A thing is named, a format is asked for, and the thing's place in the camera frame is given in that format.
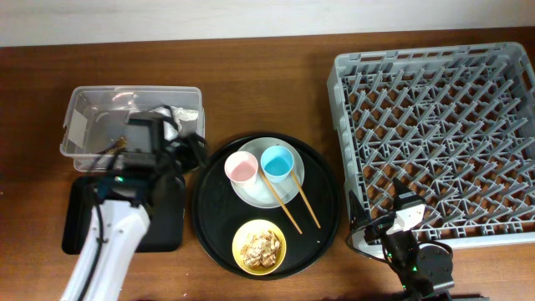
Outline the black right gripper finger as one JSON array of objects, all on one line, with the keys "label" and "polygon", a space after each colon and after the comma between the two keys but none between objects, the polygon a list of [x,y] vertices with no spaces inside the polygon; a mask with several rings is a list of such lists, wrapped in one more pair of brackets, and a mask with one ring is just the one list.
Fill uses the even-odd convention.
[{"label": "black right gripper finger", "polygon": [[348,196],[350,230],[357,231],[369,223],[369,216],[352,190],[349,190]]},{"label": "black right gripper finger", "polygon": [[395,188],[394,208],[409,208],[425,204],[422,196],[412,191],[398,178],[393,179],[393,184]]}]

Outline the gold snack wrapper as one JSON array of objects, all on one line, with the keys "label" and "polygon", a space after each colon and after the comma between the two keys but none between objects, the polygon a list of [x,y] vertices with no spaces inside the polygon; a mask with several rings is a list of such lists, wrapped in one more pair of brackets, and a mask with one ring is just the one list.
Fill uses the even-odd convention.
[{"label": "gold snack wrapper", "polygon": [[99,152],[99,155],[113,155],[118,151],[122,151],[127,146],[127,139],[124,136],[121,136],[116,140],[111,146],[107,147],[105,150]]}]

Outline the white tissue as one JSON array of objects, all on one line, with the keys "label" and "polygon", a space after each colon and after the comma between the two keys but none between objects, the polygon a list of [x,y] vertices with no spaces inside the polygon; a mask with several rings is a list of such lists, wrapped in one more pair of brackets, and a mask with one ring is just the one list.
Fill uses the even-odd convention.
[{"label": "white tissue", "polygon": [[197,132],[199,111],[189,110],[182,107],[171,106],[169,109],[164,106],[155,108],[152,112],[156,112],[168,117],[172,117],[176,123],[176,127],[168,122],[164,123],[164,137],[166,140],[173,140],[179,135],[187,135],[188,133]]}]

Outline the pink plastic cup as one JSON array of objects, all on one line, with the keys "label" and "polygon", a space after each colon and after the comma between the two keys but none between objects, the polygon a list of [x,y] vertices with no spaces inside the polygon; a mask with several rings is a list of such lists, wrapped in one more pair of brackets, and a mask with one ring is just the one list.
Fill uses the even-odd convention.
[{"label": "pink plastic cup", "polygon": [[258,176],[257,158],[247,151],[236,151],[230,154],[224,164],[224,171],[232,184],[241,188],[255,184]]}]

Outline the blue plastic cup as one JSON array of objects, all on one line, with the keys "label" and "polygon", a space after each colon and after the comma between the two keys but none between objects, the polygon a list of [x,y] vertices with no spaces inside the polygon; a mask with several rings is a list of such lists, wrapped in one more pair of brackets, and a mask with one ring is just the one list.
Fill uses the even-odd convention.
[{"label": "blue plastic cup", "polygon": [[270,146],[261,155],[261,167],[268,180],[279,183],[285,180],[293,170],[293,154],[284,146]]}]

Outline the food scraps and rice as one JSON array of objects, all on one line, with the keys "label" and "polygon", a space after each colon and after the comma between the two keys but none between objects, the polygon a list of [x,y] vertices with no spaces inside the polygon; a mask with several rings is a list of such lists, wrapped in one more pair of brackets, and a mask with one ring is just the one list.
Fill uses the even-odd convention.
[{"label": "food scraps and rice", "polygon": [[271,230],[248,233],[240,255],[250,268],[270,268],[277,261],[280,247],[280,240]]}]

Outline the yellow bowl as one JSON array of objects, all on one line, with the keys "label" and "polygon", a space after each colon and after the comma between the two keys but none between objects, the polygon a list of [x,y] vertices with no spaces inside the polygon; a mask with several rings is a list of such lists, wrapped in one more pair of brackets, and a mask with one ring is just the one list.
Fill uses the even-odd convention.
[{"label": "yellow bowl", "polygon": [[[240,251],[248,233],[261,232],[263,230],[273,231],[281,242],[280,250],[278,251],[277,261],[270,268],[250,268],[242,260]],[[282,266],[282,263],[286,257],[287,243],[283,232],[272,222],[267,220],[252,220],[243,224],[236,232],[232,240],[232,255],[237,263],[238,267],[248,275],[252,276],[266,276],[274,273]]]}]

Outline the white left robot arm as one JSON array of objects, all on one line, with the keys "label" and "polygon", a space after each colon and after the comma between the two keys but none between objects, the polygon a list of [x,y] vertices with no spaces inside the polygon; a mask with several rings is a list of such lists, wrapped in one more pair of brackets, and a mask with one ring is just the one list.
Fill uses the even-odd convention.
[{"label": "white left robot arm", "polygon": [[184,175],[206,165],[206,141],[192,133],[129,143],[110,157],[100,177],[80,186],[91,205],[84,245],[63,300],[116,300],[136,251],[180,243]]}]

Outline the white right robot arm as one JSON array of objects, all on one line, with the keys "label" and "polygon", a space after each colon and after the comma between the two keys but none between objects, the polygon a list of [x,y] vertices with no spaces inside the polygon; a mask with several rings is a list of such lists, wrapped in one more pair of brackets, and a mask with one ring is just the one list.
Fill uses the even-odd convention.
[{"label": "white right robot arm", "polygon": [[[364,209],[354,211],[346,244],[354,252],[384,263],[398,276],[403,288],[403,300],[450,300],[452,277],[452,248],[442,242],[418,242],[413,228],[423,221],[425,199],[402,181],[393,180],[394,207],[381,217],[358,221]],[[361,240],[381,242],[379,258],[354,245],[354,236]]]}]

